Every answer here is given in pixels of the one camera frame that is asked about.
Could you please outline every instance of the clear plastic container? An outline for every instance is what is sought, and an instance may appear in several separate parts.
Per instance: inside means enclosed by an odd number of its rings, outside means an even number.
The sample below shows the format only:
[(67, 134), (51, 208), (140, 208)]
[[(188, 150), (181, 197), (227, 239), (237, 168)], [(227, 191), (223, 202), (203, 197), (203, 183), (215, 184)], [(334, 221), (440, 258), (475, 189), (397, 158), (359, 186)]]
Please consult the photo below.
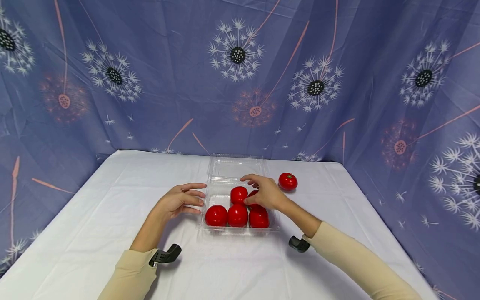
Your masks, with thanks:
[(255, 190), (246, 182), (240, 181), (242, 176), (251, 173), (269, 176), (265, 159), (228, 154), (215, 154), (210, 158), (205, 205), (202, 208), (202, 218), (198, 225), (200, 230), (207, 230), (218, 235), (267, 235), (272, 231), (279, 230), (277, 212), (272, 210), (267, 210), (270, 221), (268, 228), (251, 228), (248, 224), (246, 227), (230, 227), (228, 225), (220, 227), (206, 224), (205, 213), (209, 207), (219, 204), (227, 210), (230, 208), (230, 191), (234, 187), (244, 186), (248, 193)]

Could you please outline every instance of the blue backdrop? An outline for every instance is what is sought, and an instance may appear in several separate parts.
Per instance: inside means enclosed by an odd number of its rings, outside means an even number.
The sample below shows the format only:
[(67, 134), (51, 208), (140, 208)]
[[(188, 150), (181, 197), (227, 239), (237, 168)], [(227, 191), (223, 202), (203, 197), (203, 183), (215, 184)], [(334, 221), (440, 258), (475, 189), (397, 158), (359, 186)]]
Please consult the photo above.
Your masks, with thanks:
[(0, 275), (116, 149), (236, 153), (343, 163), (476, 299), (479, 3), (1, 1)]

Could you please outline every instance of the white tablecloth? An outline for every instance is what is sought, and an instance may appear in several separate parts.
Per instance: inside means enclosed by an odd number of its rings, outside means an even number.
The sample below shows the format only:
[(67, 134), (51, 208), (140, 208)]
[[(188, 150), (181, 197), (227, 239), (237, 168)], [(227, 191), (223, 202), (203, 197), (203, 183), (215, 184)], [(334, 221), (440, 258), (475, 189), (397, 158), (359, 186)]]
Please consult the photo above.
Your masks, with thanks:
[[(209, 158), (121, 150), (108, 158), (0, 280), (5, 300), (96, 299), (150, 209), (172, 186), (206, 182)], [(289, 197), (353, 236), (426, 299), (436, 299), (392, 233), (338, 163), (267, 161), (270, 175), (293, 172)], [(194, 216), (169, 222), (160, 247), (182, 247), (160, 265), (147, 299), (368, 299), (314, 249), (288, 247), (300, 230), (280, 216), (267, 237), (211, 236)]]

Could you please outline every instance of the beige sleeve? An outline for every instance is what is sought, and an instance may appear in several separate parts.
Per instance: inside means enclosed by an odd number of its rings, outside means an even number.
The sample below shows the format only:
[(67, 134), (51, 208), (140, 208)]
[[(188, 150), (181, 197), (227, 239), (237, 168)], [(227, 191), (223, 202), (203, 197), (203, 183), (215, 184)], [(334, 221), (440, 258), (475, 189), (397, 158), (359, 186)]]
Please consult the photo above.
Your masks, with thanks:
[(339, 267), (374, 300), (421, 300), (384, 261), (354, 238), (322, 222), (314, 237), (303, 238)]
[(156, 278), (156, 266), (148, 262), (157, 250), (125, 250), (98, 300), (143, 300)]

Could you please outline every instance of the tomato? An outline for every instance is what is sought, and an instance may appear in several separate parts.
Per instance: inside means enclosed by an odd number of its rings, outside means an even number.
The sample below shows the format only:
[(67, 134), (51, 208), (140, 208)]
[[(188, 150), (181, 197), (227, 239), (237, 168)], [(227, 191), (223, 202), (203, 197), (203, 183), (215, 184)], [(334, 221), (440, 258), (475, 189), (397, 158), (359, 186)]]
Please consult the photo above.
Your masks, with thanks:
[(228, 209), (228, 224), (232, 227), (245, 227), (248, 223), (248, 211), (244, 205), (233, 204)]
[(297, 177), (291, 173), (283, 173), (278, 178), (278, 185), (285, 191), (292, 191), (298, 186)]
[(254, 208), (250, 211), (249, 216), (250, 227), (255, 228), (267, 228), (270, 226), (270, 220), (268, 220), (268, 212), (266, 209), (260, 206), (260, 208)]
[[(257, 194), (258, 193), (258, 190), (253, 190), (250, 192), (250, 194), (248, 194), (249, 197), (252, 197), (253, 195)], [(254, 209), (254, 208), (263, 208), (260, 204), (257, 204), (257, 203), (252, 203), (250, 205), (248, 205), (248, 208), (249, 209)]]
[(232, 204), (243, 205), (243, 200), (245, 200), (247, 196), (248, 191), (244, 186), (236, 186), (230, 192), (230, 201), (232, 201)]
[(221, 205), (211, 206), (205, 214), (205, 222), (208, 226), (226, 226), (227, 219), (227, 209)]

